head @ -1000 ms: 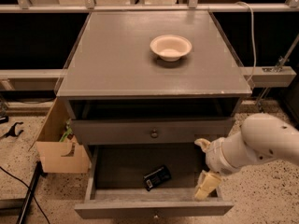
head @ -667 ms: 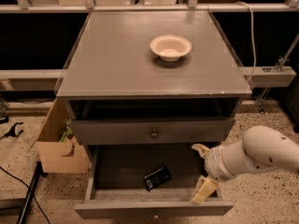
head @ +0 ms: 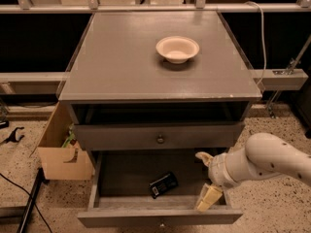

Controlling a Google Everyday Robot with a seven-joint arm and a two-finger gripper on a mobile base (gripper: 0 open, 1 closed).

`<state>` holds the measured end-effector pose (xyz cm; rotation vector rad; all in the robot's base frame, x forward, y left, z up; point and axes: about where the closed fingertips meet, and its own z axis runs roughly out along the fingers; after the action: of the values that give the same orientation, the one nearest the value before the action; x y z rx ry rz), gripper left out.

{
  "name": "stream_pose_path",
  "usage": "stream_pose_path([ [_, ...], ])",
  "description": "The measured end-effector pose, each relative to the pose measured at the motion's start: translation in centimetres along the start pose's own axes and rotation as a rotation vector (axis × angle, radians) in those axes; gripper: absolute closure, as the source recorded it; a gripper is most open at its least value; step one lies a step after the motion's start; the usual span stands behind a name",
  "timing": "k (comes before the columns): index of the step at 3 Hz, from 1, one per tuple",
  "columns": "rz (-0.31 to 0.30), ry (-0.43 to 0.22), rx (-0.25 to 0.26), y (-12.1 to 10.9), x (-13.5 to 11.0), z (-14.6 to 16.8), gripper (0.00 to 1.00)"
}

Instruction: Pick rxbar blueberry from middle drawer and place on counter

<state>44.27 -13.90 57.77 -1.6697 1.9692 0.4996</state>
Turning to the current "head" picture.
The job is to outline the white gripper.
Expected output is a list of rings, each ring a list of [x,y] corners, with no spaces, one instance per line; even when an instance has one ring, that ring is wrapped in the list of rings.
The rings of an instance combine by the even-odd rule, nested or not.
[[[211,208],[223,195],[223,189],[234,188],[239,183],[231,176],[229,169],[233,167],[236,159],[233,153],[222,153],[213,157],[211,154],[200,151],[195,154],[205,166],[208,166],[208,177],[213,184],[205,183],[195,204],[200,212]]]

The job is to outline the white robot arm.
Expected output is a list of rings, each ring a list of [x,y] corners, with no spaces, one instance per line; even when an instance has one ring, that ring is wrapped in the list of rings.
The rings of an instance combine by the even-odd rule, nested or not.
[[[269,133],[252,135],[245,146],[212,156],[195,155],[208,167],[211,184],[203,185],[195,208],[207,211],[231,188],[245,181],[261,181],[287,175],[311,185],[311,156]]]

